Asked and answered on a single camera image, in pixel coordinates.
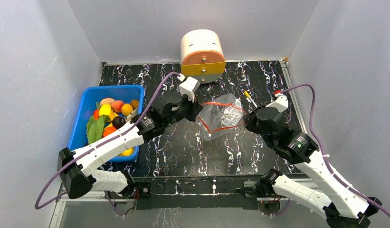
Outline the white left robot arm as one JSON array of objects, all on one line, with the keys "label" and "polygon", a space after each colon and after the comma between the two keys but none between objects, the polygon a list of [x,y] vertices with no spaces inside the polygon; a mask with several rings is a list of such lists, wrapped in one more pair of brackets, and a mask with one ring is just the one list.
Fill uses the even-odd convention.
[{"label": "white left robot arm", "polygon": [[85,147],[59,152],[58,174],[70,199],[92,190],[131,197],[137,185],[128,173],[103,171],[99,167],[122,152],[164,134],[165,129],[187,119],[194,122],[203,109],[196,96],[167,92],[152,98],[140,116],[135,116],[110,135]]}]

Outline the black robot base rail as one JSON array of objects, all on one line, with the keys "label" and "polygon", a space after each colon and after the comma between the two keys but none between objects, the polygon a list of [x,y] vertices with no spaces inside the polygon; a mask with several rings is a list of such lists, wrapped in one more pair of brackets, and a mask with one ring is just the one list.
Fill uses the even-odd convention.
[{"label": "black robot base rail", "polygon": [[279,210],[280,197],[258,192],[260,175],[134,177],[138,209],[242,208]]}]

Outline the clear red-zipper zip bag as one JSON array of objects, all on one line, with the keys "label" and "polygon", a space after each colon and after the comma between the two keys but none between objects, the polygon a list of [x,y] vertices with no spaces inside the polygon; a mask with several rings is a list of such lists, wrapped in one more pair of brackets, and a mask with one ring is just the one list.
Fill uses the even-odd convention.
[{"label": "clear red-zipper zip bag", "polygon": [[202,105],[198,120],[202,125],[200,137],[205,141],[221,137],[244,124],[246,112],[234,94],[222,95]]}]

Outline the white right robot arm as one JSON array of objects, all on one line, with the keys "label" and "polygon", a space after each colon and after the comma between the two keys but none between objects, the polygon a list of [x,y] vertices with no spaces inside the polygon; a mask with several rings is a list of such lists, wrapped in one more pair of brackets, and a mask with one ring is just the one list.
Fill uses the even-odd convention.
[{"label": "white right robot arm", "polygon": [[262,136],[281,158],[304,172],[318,187],[313,190],[271,169],[260,180],[261,191],[272,197],[288,197],[326,220],[331,228],[367,228],[369,216],[378,212],[377,198],[367,198],[343,186],[325,165],[318,144],[302,131],[288,127],[285,116],[274,107],[258,107],[243,117],[245,128]]}]

